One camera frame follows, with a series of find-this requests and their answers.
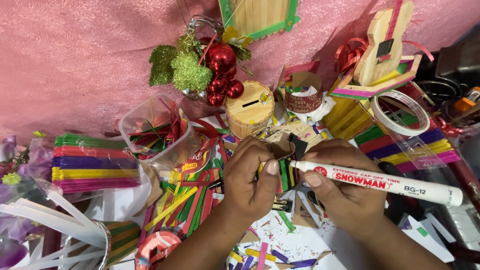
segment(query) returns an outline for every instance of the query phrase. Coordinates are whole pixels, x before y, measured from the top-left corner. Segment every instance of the popsicle stick guitar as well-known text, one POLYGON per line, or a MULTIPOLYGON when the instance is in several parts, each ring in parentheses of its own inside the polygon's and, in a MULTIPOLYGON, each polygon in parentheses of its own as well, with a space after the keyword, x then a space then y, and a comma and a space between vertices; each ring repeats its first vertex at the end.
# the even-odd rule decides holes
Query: popsicle stick guitar
POLYGON ((413 13, 413 2, 396 0, 395 5, 377 12, 367 31, 369 46, 353 74, 360 86, 396 70, 402 57, 402 35, 413 13))

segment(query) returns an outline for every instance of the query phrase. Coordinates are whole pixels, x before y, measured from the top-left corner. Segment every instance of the pink fabric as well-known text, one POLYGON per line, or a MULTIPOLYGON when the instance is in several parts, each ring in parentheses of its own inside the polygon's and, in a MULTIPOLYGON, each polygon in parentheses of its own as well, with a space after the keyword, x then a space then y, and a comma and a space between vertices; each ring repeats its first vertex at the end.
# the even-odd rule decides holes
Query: pink fabric
MULTIPOLYGON (((216 0, 186 1, 190 14, 220 18, 216 0)), ((336 75, 335 51, 350 25, 353 36, 365 37, 373 13, 393 4, 300 0, 301 21, 289 33, 251 44, 253 60, 245 64, 253 79, 275 87, 285 64, 319 57, 328 89, 336 75)), ((416 0, 416 23, 404 38, 436 50, 472 27, 478 14, 477 0, 416 0)), ((175 0, 0 1, 0 137, 17 134, 23 144, 35 130, 46 132, 51 143, 63 132, 103 135, 115 119, 158 91, 173 95, 189 117, 212 114, 215 109, 188 101, 172 85, 148 86, 151 50, 174 45, 184 30, 175 0)))

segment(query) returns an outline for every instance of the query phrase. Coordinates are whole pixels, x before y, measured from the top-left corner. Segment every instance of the round sticker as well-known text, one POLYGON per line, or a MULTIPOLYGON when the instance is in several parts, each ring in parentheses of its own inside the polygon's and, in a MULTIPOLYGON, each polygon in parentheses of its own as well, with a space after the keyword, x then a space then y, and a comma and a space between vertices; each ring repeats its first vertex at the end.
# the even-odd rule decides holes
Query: round sticker
POLYGON ((315 169, 313 169, 313 170, 323 174, 323 176, 325 176, 325 177, 327 176, 327 170, 324 167, 318 166, 318 167, 315 167, 315 169))

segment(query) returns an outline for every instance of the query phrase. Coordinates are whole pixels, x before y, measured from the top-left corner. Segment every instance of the red christmas ornament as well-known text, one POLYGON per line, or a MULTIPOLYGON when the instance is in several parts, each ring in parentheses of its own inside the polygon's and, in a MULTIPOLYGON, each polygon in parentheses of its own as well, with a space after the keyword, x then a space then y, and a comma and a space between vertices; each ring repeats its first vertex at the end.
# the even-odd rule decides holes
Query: red christmas ornament
POLYGON ((244 90, 245 88, 243 87, 243 83, 241 83, 241 81, 230 81, 227 87, 227 96, 233 99, 240 98, 243 95, 244 90))
POLYGON ((227 100, 225 94, 216 95, 207 92, 207 104, 212 107, 223 106, 223 104, 225 104, 225 100, 227 100))
POLYGON ((212 94, 223 94, 225 93, 228 86, 228 82, 223 77, 214 77, 209 85, 207 85, 207 92, 212 94))
POLYGON ((213 73, 222 75, 237 66, 237 57, 228 43, 214 42, 207 52, 208 67, 213 73))
POLYGON ((237 74, 237 67, 234 67, 232 70, 227 72, 225 75, 223 75, 228 81, 231 81, 235 78, 235 75, 237 74))

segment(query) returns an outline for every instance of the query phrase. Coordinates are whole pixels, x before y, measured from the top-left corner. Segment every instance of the masking tape roll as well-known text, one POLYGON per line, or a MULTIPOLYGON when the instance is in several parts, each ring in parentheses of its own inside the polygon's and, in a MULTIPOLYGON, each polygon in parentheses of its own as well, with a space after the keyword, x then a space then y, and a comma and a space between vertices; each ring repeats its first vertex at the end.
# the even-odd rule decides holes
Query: masking tape roll
POLYGON ((392 90, 392 91, 388 91, 383 94, 377 95, 371 99, 370 107, 373 111, 373 114, 375 115, 375 118, 378 121, 380 121, 384 126, 388 127, 389 129, 399 134, 407 135, 407 136, 418 136, 424 133, 425 131, 427 131, 427 129, 430 127, 430 121, 428 119, 427 112, 420 106, 420 104, 414 101, 411 97, 401 92, 392 90), (420 128, 411 129, 408 127, 401 126, 396 122, 394 122, 393 120, 391 120, 380 108, 380 105, 378 104, 378 97, 390 97, 405 104, 418 117, 420 122, 420 128))

